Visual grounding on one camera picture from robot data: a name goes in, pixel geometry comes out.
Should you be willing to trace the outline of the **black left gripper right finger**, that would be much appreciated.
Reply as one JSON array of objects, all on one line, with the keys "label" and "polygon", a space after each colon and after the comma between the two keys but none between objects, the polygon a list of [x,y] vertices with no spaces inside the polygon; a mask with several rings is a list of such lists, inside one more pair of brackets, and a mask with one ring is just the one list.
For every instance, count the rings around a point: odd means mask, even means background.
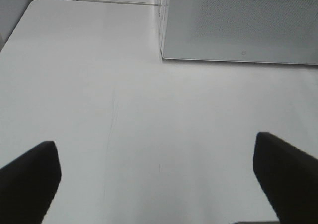
[{"label": "black left gripper right finger", "polygon": [[256,135],[254,174],[282,224],[318,222],[318,160],[269,132]]}]

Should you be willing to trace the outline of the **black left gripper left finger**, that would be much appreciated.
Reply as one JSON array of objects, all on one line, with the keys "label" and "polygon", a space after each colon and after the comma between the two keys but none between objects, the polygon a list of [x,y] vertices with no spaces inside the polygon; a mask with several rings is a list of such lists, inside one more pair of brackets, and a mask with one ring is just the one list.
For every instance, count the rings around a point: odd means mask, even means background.
[{"label": "black left gripper left finger", "polygon": [[61,167],[54,141],[44,141],[0,170],[0,222],[40,224],[58,190]]}]

